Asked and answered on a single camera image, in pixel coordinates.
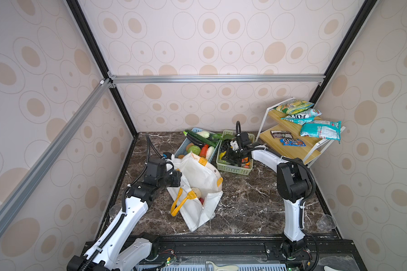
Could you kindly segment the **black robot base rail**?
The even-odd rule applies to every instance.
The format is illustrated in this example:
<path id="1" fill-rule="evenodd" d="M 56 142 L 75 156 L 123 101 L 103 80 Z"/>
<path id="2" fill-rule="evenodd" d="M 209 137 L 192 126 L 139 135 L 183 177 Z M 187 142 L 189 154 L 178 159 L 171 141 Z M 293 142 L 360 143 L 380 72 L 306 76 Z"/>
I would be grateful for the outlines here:
<path id="1" fill-rule="evenodd" d="M 285 271 L 364 271 L 366 266 L 353 241 L 332 234 L 306 237 L 304 247 L 287 256 L 287 245 L 275 236 L 151 236 L 150 255 L 137 265 L 138 270 L 166 265 L 169 270 L 212 269 L 212 264 L 237 265 L 239 269 Z"/>

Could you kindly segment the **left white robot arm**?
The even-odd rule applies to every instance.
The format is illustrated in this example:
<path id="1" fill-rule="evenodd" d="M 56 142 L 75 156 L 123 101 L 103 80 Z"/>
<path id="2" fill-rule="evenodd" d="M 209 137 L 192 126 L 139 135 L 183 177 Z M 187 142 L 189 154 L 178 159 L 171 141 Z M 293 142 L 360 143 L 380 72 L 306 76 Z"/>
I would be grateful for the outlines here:
<path id="1" fill-rule="evenodd" d="M 161 190 L 179 187 L 182 173 L 171 169 L 166 173 L 145 175 L 143 181 L 129 185 L 121 210 L 104 234 L 83 256 L 73 256 L 68 271 L 131 271 L 151 254 L 152 241 L 139 237 L 123 250 L 123 246 L 139 220 Z"/>

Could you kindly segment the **white canvas grocery bag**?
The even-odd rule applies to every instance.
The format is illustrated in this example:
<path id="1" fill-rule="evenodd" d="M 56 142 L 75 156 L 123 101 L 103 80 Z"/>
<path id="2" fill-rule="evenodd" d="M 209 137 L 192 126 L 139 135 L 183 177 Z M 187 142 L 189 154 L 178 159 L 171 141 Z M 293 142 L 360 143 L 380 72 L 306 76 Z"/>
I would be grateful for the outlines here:
<path id="1" fill-rule="evenodd" d="M 180 214 L 193 232 L 215 216 L 223 195 L 223 177 L 207 159 L 192 152 L 182 158 L 173 154 L 167 158 L 173 163 L 174 172 L 182 174 L 180 186 L 167 189 L 174 200 L 171 216 Z"/>

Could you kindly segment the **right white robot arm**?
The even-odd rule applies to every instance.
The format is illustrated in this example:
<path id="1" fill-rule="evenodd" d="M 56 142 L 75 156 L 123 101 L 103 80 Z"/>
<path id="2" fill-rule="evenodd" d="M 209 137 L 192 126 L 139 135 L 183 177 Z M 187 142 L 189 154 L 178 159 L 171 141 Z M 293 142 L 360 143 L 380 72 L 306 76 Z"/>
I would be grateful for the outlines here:
<path id="1" fill-rule="evenodd" d="M 296 257 L 306 247 L 305 202 L 317 188 L 311 170 L 301 159 L 285 157 L 264 145 L 229 147 L 224 158 L 238 165 L 246 158 L 257 160 L 276 173 L 277 190 L 283 198 L 285 208 L 281 250 L 287 259 Z"/>

